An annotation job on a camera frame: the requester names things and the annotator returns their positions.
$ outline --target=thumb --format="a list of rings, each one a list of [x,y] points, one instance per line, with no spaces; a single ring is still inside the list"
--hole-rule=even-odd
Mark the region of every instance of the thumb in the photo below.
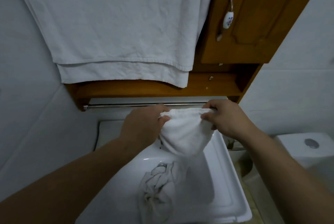
[[[209,121],[209,122],[211,122],[211,123],[214,124],[214,122],[215,122],[215,115],[216,115],[216,114],[213,114],[213,113],[211,113],[211,112],[203,113],[203,114],[201,115],[201,119],[206,120],[206,121]]]
[[[170,117],[168,116],[163,116],[161,118],[158,119],[158,124],[159,124],[159,127],[162,128],[163,125],[170,120]]]

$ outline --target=metal rod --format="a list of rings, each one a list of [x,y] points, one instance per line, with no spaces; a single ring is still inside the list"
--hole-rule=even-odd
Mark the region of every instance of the metal rod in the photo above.
[[[159,103],[116,103],[116,104],[86,104],[83,106],[85,110],[99,108],[124,108],[124,107],[143,107],[156,105]],[[206,102],[187,102],[187,103],[164,103],[166,106],[185,106],[185,105],[204,105]]]

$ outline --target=forearm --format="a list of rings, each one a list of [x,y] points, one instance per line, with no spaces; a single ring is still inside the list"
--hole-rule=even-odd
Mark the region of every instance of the forearm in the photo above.
[[[243,140],[286,223],[334,223],[334,197],[258,129]]]
[[[70,223],[141,149],[117,138],[0,203],[2,223]]]

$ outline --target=cabinet door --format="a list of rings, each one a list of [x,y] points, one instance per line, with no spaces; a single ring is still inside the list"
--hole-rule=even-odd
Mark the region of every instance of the cabinet door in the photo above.
[[[211,0],[202,63],[268,63],[309,0],[233,0],[234,19],[216,40],[229,0]]]

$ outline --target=hand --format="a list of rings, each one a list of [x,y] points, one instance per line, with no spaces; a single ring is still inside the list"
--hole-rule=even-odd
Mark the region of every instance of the hand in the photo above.
[[[215,114],[209,112],[202,114],[201,118],[213,123],[212,129],[230,138],[244,142],[259,129],[246,116],[240,106],[228,99],[210,100],[203,108],[216,108]]]
[[[169,111],[163,104],[133,110],[124,120],[120,138],[144,150],[157,139],[162,126],[170,119],[168,116],[159,118],[163,111]]]

